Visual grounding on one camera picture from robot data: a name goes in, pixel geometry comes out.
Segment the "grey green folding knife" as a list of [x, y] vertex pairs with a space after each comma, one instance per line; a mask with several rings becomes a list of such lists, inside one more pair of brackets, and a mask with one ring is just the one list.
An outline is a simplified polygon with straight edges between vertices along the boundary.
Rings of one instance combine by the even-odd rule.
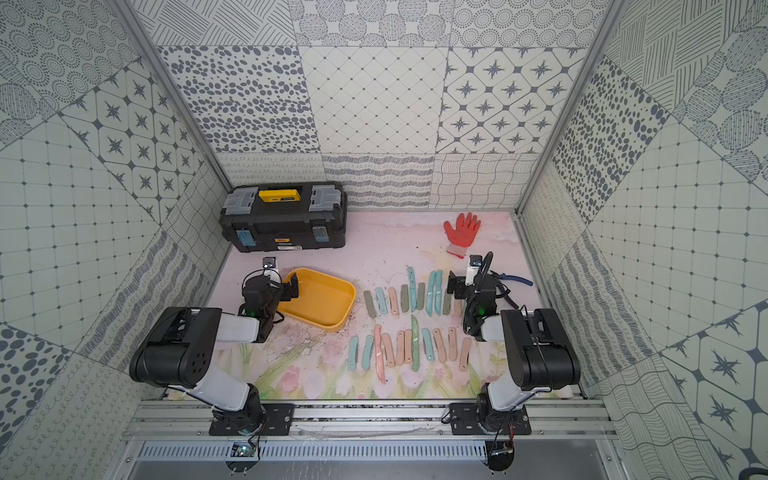
[[374, 302], [371, 291], [365, 290], [363, 292], [363, 296], [364, 296], [365, 306], [366, 306], [366, 310], [369, 317], [372, 319], [375, 319], [377, 317], [377, 308], [376, 308], [376, 304]]

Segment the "yellow plastic storage tray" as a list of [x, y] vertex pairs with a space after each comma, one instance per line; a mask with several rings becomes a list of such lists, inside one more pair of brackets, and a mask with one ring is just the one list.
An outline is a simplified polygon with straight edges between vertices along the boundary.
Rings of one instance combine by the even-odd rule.
[[355, 286], [343, 279], [312, 270], [297, 268], [288, 279], [298, 281], [299, 296], [282, 301], [278, 311], [292, 319], [326, 332], [338, 332], [347, 323], [355, 303]]

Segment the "sage green fruit knife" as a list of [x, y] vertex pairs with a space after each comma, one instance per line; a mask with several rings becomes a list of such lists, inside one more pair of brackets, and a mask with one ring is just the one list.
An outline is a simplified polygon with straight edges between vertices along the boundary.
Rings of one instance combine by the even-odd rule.
[[402, 312], [410, 311], [410, 291], [406, 284], [403, 284], [400, 289], [400, 307]]

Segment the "green folding fruit knife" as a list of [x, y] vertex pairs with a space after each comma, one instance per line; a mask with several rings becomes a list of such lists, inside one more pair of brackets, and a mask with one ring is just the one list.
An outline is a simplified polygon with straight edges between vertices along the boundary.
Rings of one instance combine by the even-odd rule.
[[411, 316], [411, 369], [416, 372], [420, 367], [420, 328], [415, 315]]

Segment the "teal folding fruit knife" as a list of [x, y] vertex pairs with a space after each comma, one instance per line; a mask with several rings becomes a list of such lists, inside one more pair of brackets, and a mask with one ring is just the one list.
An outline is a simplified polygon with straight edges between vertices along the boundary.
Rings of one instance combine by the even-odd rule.
[[432, 340], [432, 333], [428, 328], [421, 329], [421, 338], [423, 342], [423, 350], [425, 358], [432, 362], [435, 360], [435, 352]]

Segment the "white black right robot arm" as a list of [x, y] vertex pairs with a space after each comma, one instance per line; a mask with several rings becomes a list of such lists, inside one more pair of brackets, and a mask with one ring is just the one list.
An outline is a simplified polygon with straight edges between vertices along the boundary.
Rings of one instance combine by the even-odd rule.
[[464, 300], [464, 334], [504, 347], [507, 371], [482, 386], [477, 395], [479, 422], [486, 431], [520, 413], [538, 393], [577, 384], [581, 364], [557, 312], [528, 311], [509, 297], [500, 275], [491, 270], [493, 254], [469, 257], [463, 276], [449, 277], [448, 293]]

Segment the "teal curved handle knife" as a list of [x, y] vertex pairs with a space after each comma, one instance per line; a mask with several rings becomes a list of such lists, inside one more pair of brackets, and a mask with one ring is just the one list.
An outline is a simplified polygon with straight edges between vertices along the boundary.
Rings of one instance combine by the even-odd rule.
[[432, 316], [433, 314], [434, 290], [435, 290], [436, 277], [437, 277], [437, 272], [431, 271], [429, 275], [429, 280], [428, 280], [427, 289], [426, 289], [426, 298], [425, 298], [425, 311], [428, 316]]

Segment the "teal lettered fruit knife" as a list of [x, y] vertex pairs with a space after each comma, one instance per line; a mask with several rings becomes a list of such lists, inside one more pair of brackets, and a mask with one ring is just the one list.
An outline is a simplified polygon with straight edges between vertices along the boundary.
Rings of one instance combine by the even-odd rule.
[[408, 277], [408, 298], [409, 298], [410, 310], [415, 311], [417, 307], [418, 292], [417, 292], [415, 272], [412, 266], [407, 267], [407, 277]]

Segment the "long coral fruit knife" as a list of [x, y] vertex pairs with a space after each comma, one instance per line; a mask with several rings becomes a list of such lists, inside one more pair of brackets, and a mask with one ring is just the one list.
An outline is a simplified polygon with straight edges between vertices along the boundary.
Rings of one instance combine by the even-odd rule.
[[384, 366], [383, 335], [382, 328], [379, 324], [374, 327], [374, 355], [377, 378], [380, 383], [385, 384], [386, 376]]

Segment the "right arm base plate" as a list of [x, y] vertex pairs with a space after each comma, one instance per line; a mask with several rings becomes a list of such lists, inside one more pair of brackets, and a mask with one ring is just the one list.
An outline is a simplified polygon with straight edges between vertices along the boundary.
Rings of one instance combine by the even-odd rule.
[[476, 403], [451, 403], [441, 422], [449, 425], [452, 434], [456, 436], [496, 433], [530, 435], [532, 433], [527, 411], [524, 408], [498, 412]]

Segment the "long pink fruit knife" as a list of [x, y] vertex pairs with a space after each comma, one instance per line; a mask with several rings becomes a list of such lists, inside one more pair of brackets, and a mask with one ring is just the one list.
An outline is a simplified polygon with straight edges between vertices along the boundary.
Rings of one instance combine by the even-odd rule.
[[461, 344], [461, 350], [459, 355], [459, 370], [466, 372], [468, 370], [469, 356], [472, 346], [472, 340], [470, 338], [464, 338]]

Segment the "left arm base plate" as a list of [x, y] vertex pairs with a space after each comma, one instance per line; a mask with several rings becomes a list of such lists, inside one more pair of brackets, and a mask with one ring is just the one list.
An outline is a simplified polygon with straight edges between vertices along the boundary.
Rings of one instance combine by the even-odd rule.
[[287, 436], [293, 422], [296, 405], [292, 403], [261, 404], [253, 412], [214, 409], [210, 436]]

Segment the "mint glossy folding knife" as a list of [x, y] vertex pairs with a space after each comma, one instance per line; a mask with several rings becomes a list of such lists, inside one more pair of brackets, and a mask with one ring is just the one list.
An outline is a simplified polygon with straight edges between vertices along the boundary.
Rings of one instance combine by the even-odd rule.
[[377, 306], [380, 314], [381, 315], [388, 314], [389, 313], [388, 298], [384, 293], [384, 290], [381, 287], [376, 287], [375, 294], [376, 294], [376, 301], [377, 301]]

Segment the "pink folding fruit knife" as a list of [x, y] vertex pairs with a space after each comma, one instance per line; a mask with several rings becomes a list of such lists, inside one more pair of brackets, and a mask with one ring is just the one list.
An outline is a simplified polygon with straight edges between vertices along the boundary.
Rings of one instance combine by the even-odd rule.
[[387, 333], [382, 334], [382, 346], [383, 346], [383, 352], [384, 352], [385, 366], [388, 368], [394, 367], [396, 363], [395, 363], [395, 354], [394, 354], [392, 339], [391, 339], [391, 336]]

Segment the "peach fruit knife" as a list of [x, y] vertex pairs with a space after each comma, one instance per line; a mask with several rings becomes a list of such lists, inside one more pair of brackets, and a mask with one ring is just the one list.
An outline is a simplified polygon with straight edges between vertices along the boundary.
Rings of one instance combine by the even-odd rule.
[[435, 328], [432, 331], [434, 346], [437, 351], [437, 358], [441, 363], [446, 363], [448, 360], [448, 353], [442, 331], [439, 328]]
[[455, 327], [448, 329], [448, 359], [451, 362], [458, 358], [458, 335]]

